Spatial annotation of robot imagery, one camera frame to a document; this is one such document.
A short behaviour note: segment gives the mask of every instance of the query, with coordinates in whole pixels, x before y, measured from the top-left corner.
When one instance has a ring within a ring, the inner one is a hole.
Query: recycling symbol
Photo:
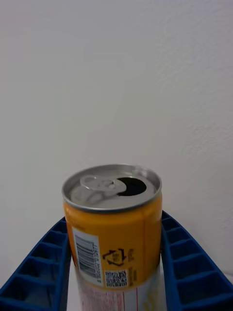
[[[124,264],[125,260],[125,251],[123,248],[119,248],[117,250],[109,250],[108,253],[103,255],[103,259],[107,260],[108,264],[114,264],[118,267]]]

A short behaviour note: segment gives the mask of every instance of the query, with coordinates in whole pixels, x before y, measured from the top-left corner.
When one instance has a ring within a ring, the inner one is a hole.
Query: aluminum can
[[[88,168],[64,184],[67,231],[83,311],[154,311],[162,182],[138,165]]]

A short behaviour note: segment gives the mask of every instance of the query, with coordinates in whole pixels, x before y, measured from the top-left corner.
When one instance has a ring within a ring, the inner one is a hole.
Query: qr code
[[[105,271],[106,287],[126,287],[128,286],[127,270]]]

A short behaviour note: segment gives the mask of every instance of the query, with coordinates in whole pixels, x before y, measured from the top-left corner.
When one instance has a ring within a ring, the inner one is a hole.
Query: can rim
[[[76,204],[74,202],[72,202],[69,198],[68,198],[68,194],[66,193],[65,191],[65,187],[67,186],[67,184],[72,180],[74,179],[77,174],[80,175],[82,173],[84,173],[86,170],[88,169],[91,169],[91,168],[100,168],[100,167],[108,167],[108,166],[135,166],[137,168],[140,168],[141,170],[145,170],[146,172],[149,172],[151,174],[153,174],[157,180],[159,181],[159,187],[156,189],[155,193],[153,196],[151,196],[151,198],[149,198],[148,200],[145,200],[144,202],[142,203],[138,203],[138,204],[134,204],[132,206],[128,206],[128,207],[114,207],[114,208],[109,208],[109,209],[106,209],[106,208],[101,208],[101,207],[89,207],[89,206],[85,206],[85,205],[81,205],[81,204]],[[62,197],[63,197],[63,200],[71,207],[75,208],[75,209],[78,209],[78,210],[82,210],[82,211],[85,211],[85,212],[88,212],[88,213],[103,213],[103,214],[109,214],[109,213],[120,213],[120,212],[125,212],[125,211],[129,211],[129,210],[132,210],[132,209],[136,209],[136,208],[139,208],[143,205],[145,205],[146,203],[149,203],[150,201],[156,199],[160,194],[161,194],[161,190],[162,190],[162,180],[161,178],[159,177],[159,175],[154,172],[153,170],[151,169],[148,169],[147,167],[145,166],[142,166],[142,165],[134,165],[134,164],[127,164],[127,163],[109,163],[109,164],[103,164],[103,165],[96,165],[96,166],[93,166],[93,167],[88,167],[88,168],[85,168],[83,170],[80,170],[76,173],[74,173],[73,175],[71,175],[69,178],[66,179],[66,181],[63,183],[62,185]]]

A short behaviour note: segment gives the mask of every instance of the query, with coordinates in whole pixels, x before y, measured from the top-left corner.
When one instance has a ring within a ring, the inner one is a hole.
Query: barcode
[[[84,273],[96,279],[101,279],[98,248],[89,242],[75,236],[79,257],[79,267]]]
[[[102,267],[98,236],[73,228],[80,274],[87,281],[102,284]]]
[[[128,286],[127,270],[105,271],[106,287],[126,287]]]

